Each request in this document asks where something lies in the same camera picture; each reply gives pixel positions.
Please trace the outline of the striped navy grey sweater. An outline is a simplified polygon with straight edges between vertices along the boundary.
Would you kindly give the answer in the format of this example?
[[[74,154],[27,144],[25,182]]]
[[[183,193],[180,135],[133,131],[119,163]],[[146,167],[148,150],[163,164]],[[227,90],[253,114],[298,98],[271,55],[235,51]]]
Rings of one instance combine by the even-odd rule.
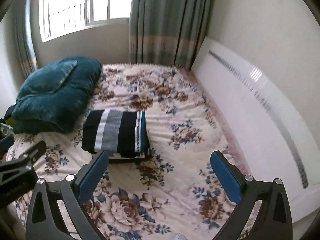
[[[91,111],[82,131],[81,148],[91,154],[105,151],[112,159],[144,159],[150,143],[144,111]]]

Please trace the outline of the bright bedroom window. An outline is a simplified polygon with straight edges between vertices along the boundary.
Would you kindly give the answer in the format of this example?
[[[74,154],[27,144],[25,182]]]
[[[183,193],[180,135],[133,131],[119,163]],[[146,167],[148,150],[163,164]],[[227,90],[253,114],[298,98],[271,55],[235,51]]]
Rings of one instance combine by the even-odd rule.
[[[130,18],[132,0],[39,0],[43,42]]]

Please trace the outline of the teal folded blanket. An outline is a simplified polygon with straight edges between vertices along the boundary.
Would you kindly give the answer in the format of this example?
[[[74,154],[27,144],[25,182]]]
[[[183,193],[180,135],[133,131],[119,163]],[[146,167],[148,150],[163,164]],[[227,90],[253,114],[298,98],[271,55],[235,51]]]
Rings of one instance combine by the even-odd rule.
[[[72,132],[92,97],[101,68],[95,58],[71,56],[32,72],[9,112],[13,132]]]

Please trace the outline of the grey green curtain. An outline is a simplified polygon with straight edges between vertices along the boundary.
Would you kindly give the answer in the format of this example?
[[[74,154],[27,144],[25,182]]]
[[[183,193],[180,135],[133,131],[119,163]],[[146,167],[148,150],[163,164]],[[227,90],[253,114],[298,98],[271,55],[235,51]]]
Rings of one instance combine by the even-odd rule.
[[[190,70],[204,40],[212,0],[132,0],[129,62]]]

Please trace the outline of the white bed headboard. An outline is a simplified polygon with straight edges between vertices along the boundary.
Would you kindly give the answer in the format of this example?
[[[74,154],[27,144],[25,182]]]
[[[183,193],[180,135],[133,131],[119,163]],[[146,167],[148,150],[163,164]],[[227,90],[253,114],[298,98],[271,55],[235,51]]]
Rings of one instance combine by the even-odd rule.
[[[280,178],[292,220],[319,208],[319,147],[302,116],[257,67],[205,38],[191,68],[227,121],[258,180]]]

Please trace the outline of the floral beige bed blanket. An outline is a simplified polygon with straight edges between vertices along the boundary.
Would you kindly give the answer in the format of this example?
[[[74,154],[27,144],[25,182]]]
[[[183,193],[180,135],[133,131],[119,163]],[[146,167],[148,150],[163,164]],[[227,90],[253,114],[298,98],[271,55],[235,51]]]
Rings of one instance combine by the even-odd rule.
[[[235,205],[213,174],[213,151],[246,172],[234,137],[185,71],[106,64],[88,110],[144,111],[149,156],[111,161],[84,204],[106,239],[212,239]]]

